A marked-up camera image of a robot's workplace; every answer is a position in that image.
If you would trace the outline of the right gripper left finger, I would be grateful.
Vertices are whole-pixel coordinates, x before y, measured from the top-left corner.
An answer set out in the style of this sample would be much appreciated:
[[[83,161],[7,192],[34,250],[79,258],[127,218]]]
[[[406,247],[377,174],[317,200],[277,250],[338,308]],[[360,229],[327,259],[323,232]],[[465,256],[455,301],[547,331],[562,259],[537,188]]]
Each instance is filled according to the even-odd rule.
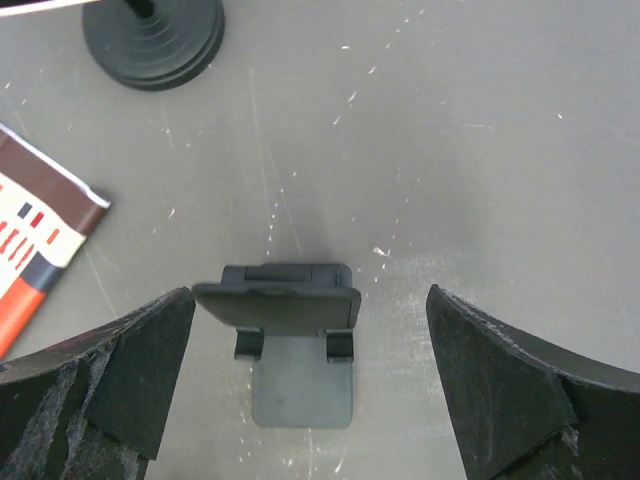
[[[142,479],[189,340],[186,287],[1,364],[4,479]]]

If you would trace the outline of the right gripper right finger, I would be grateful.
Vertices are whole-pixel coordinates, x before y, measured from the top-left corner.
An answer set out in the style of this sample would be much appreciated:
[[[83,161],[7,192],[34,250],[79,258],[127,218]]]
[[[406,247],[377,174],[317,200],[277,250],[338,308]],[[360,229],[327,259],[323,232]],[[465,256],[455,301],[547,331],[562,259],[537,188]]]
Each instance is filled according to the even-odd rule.
[[[637,373],[507,325],[438,285],[426,315],[467,478],[638,478]]]

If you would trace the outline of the black folding phone stand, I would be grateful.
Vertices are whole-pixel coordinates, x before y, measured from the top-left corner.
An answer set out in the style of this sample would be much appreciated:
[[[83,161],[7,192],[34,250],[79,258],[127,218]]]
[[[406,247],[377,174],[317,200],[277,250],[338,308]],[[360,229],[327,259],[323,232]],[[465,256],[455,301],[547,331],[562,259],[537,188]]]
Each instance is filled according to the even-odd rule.
[[[307,429],[351,424],[361,294],[347,265],[228,265],[219,282],[196,283],[192,293],[235,329],[235,359],[253,364],[256,424]]]

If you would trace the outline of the black round-base phone stand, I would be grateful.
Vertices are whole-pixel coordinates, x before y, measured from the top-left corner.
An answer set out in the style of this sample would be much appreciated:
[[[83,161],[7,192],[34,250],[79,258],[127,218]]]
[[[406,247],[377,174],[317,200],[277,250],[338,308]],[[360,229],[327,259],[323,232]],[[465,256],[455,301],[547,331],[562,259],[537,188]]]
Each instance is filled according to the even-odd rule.
[[[165,91],[208,68],[225,31],[219,0],[95,1],[82,8],[89,53],[126,87]]]

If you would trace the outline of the pink case smartphone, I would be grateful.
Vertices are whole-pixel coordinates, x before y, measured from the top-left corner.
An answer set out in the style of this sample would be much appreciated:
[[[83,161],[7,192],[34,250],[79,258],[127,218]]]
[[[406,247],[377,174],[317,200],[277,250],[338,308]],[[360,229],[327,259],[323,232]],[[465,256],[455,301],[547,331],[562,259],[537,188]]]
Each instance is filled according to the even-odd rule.
[[[0,17],[37,13],[94,2],[95,0],[0,0]]]

